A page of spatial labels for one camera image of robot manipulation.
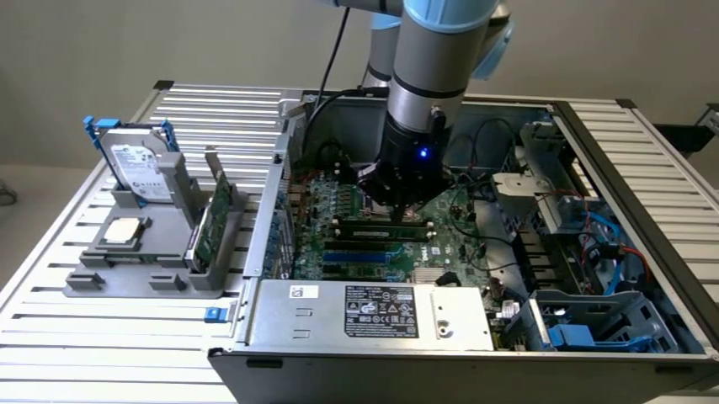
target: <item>blue cable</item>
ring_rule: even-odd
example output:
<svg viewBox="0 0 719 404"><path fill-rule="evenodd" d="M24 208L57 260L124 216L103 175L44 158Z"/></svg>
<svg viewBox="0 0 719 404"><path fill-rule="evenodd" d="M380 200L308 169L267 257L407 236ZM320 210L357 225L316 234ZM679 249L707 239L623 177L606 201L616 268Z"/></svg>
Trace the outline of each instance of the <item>blue cable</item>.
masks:
<svg viewBox="0 0 719 404"><path fill-rule="evenodd" d="M616 239L619 239L619 236L622 235L622 227L616 223L612 223L604 216L594 212L588 212L588 217L590 219L592 219L594 221L598 221L606 227L608 227L611 231L615 233Z"/></svg>
<svg viewBox="0 0 719 404"><path fill-rule="evenodd" d="M608 283L608 288L604 290L604 295L611 295L615 293L616 286L619 285L619 277L622 275L622 261L616 261L615 265L615 274L611 277L611 282Z"/></svg>

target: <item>white wall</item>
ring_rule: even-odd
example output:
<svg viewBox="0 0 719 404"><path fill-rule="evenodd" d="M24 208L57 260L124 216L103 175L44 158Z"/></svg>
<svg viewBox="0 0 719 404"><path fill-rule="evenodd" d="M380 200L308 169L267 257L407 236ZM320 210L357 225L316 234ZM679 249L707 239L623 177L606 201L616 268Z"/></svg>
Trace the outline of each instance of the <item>white wall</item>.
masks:
<svg viewBox="0 0 719 404"><path fill-rule="evenodd" d="M510 0L516 35L483 93L632 98L690 122L719 101L715 0ZM341 11L309 0L0 1L0 162L89 167L85 114L128 118L153 82L316 87ZM360 81L352 12L329 86Z"/></svg>

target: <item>slotted metal surface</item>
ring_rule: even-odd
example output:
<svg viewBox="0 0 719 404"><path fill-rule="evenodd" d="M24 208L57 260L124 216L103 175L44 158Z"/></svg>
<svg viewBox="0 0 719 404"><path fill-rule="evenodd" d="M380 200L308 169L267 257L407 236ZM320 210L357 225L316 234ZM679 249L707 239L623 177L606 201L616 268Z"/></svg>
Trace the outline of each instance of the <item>slotted metal surface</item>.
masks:
<svg viewBox="0 0 719 404"><path fill-rule="evenodd" d="M719 303L716 194L643 116L619 105L570 103L704 289ZM579 164L575 171L591 184Z"/></svg>
<svg viewBox="0 0 719 404"><path fill-rule="evenodd" d="M249 194L227 297L69 299L61 294L115 203L115 180L100 164L67 218L48 232L47 247L28 258L27 272L20 269L0 295L0 401L235 402L203 351L228 345L232 325L205 324L203 317L208 306L228 307L239 293L285 96L273 89L175 85L145 114L148 122L173 123L201 188L215 186L203 157L212 145L229 180Z"/></svg>

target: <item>robotic arm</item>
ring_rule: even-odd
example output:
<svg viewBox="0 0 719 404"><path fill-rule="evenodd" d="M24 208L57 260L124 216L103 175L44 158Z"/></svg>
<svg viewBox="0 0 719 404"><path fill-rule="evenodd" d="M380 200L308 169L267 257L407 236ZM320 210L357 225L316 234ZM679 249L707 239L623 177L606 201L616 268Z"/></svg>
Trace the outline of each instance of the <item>robotic arm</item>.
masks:
<svg viewBox="0 0 719 404"><path fill-rule="evenodd" d="M335 0L333 4L403 11L401 21L392 16L373 18L365 85L377 87L388 81L388 112L380 154L359 171L359 186L392 208L392 220L399 221L408 206L424 204L450 186L443 158L452 126L470 78L474 73L488 78L502 58L511 36L510 11L500 0Z"/></svg>

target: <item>hard drive label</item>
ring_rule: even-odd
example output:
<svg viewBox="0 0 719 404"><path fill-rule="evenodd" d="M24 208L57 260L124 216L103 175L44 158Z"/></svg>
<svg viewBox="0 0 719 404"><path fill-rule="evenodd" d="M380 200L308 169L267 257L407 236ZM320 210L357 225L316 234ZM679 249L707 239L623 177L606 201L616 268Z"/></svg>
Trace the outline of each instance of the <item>hard drive label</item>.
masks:
<svg viewBox="0 0 719 404"><path fill-rule="evenodd" d="M345 286L345 334L352 338L419 338L415 289Z"/></svg>
<svg viewBox="0 0 719 404"><path fill-rule="evenodd" d="M171 202L169 188L157 168L153 151L129 145L112 145L111 151L132 192L149 202Z"/></svg>

